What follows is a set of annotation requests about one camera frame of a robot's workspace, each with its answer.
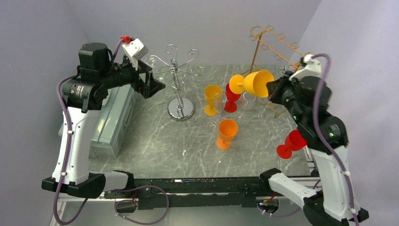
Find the clear ribbed wine glass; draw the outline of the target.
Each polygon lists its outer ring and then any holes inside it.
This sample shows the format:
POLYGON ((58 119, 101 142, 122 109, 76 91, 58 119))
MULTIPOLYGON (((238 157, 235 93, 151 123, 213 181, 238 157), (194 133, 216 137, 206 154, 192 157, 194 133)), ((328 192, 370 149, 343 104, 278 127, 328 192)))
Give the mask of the clear ribbed wine glass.
POLYGON ((157 60, 156 60, 154 57, 152 57, 152 56, 148 56, 148 57, 146 57, 146 59, 145 59, 145 63, 146 63, 149 67, 153 68, 153 67, 156 66, 157 60))

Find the red plastic goblet back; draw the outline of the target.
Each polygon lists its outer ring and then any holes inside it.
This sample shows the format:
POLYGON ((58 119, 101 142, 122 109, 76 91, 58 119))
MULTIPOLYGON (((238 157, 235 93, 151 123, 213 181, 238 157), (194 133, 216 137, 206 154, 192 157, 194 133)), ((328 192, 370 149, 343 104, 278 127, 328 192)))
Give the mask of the red plastic goblet back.
POLYGON ((237 110, 236 102, 240 99, 241 94, 235 94, 230 89, 230 84, 227 83, 225 87, 225 95, 227 97, 227 102, 225 104, 224 110, 228 113, 233 113, 237 110))

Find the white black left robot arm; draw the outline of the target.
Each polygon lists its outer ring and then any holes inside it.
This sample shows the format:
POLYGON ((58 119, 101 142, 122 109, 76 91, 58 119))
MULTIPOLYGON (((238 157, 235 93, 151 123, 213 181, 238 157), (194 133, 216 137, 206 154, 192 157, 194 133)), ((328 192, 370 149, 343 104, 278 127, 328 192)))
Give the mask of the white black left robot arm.
POLYGON ((88 167, 92 134, 108 91, 130 85, 144 98, 151 98, 165 88, 142 61, 148 48, 140 40, 124 42, 122 48, 124 57, 118 64, 106 44, 84 44, 78 54, 77 74, 57 86, 64 116, 63 136, 56 167, 50 177, 42 180, 43 190, 86 199, 107 191, 117 191, 124 198, 134 194, 132 173, 94 173, 88 167))

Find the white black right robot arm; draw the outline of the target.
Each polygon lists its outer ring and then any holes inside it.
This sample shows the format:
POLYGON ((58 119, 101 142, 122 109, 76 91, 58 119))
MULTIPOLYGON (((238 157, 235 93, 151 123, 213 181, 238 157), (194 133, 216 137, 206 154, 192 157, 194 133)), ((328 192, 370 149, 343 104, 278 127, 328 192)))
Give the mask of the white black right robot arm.
POLYGON ((347 226, 369 218, 360 207, 350 178, 348 136, 344 122, 328 112, 331 89, 319 77, 290 80, 283 76, 266 84, 268 99, 288 110, 305 140, 319 172, 322 189, 315 191, 273 168, 260 175, 264 195, 277 192, 298 205, 314 226, 347 226))

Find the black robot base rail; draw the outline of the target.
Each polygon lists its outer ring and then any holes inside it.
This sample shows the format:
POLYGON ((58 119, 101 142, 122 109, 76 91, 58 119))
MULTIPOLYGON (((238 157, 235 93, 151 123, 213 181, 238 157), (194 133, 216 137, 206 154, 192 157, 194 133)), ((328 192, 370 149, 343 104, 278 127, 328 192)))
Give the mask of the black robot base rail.
POLYGON ((135 179, 137 192, 105 192, 105 199, 132 199, 139 210, 165 207, 241 206, 255 208, 271 202, 275 193, 259 177, 135 179))

